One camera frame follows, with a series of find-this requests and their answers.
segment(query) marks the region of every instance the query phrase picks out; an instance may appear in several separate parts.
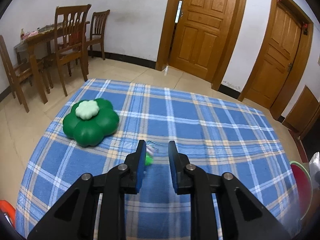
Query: plaid rug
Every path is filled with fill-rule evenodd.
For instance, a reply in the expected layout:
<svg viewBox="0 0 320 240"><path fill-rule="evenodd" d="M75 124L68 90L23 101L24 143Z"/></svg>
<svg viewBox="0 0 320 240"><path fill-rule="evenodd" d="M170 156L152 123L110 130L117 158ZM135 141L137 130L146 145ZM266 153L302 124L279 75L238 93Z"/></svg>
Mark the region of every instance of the plaid rug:
<svg viewBox="0 0 320 240"><path fill-rule="evenodd" d="M119 127L96 147L82 148L65 136L62 120L74 103L95 98L111 101ZM292 236L300 231L296 182L261 111L194 93L101 79L88 80L75 93L37 144L19 191L17 231L27 236L81 174L95 176L123 163L139 139L153 148L154 163L146 167L140 193L126 195L127 239L190 238L190 198L174 193L167 153L170 140L205 171L233 173Z"/></svg>

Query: wooden door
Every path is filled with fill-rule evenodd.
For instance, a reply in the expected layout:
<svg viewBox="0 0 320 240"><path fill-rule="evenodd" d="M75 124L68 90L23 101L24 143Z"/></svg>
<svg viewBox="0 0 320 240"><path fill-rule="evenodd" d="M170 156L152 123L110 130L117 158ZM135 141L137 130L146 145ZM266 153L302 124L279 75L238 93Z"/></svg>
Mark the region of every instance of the wooden door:
<svg viewBox="0 0 320 240"><path fill-rule="evenodd" d="M236 0L182 0L169 65L211 81Z"/></svg>
<svg viewBox="0 0 320 240"><path fill-rule="evenodd" d="M267 52L261 62L246 98L270 109L291 70L301 36L301 23L281 3L269 39Z"/></svg>
<svg viewBox="0 0 320 240"><path fill-rule="evenodd" d="M294 131L297 135L300 135L317 113L318 108L318 100L311 90L305 86L297 102L284 119L283 124Z"/></svg>

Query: door handle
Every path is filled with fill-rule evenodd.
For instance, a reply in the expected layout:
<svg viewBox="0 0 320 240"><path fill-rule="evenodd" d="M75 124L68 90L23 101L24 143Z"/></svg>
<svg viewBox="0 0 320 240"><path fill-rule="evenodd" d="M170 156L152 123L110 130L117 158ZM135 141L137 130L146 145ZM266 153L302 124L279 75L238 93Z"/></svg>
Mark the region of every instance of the door handle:
<svg viewBox="0 0 320 240"><path fill-rule="evenodd" d="M289 64L288 64L288 72L290 72L291 69L292 69L292 63L289 63Z"/></svg>

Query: chair backrest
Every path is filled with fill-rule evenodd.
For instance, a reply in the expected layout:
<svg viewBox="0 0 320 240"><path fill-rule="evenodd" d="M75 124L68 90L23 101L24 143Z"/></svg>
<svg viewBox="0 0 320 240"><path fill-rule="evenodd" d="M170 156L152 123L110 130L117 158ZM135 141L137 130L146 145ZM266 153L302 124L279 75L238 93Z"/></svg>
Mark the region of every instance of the chair backrest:
<svg viewBox="0 0 320 240"><path fill-rule="evenodd" d="M94 12L91 19L90 39L93 35L101 35L104 37L104 29L106 27L107 17L110 10L104 12Z"/></svg>
<svg viewBox="0 0 320 240"><path fill-rule="evenodd" d="M88 10L91 4L79 6L57 7L54 19L54 47L59 59L59 54L76 49L83 45L85 22L87 19ZM62 23L58 23L58 17L63 15ZM58 37L63 39L62 48L58 45Z"/></svg>
<svg viewBox="0 0 320 240"><path fill-rule="evenodd" d="M12 62L9 57L7 47L4 43L3 36L0 35L0 55L3 62L5 73L7 74L8 80L11 79L10 76L15 76L15 72L12 66Z"/></svg>

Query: green flower-shaped toy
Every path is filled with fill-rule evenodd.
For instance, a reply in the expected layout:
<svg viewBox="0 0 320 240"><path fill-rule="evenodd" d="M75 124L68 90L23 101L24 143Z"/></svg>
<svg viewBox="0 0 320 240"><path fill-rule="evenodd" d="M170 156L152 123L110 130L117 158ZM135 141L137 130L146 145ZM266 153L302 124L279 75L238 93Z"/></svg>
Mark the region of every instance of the green flower-shaped toy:
<svg viewBox="0 0 320 240"><path fill-rule="evenodd" d="M103 137L113 134L119 117L108 100L82 100L74 104L62 121L63 132L82 147L96 146Z"/></svg>

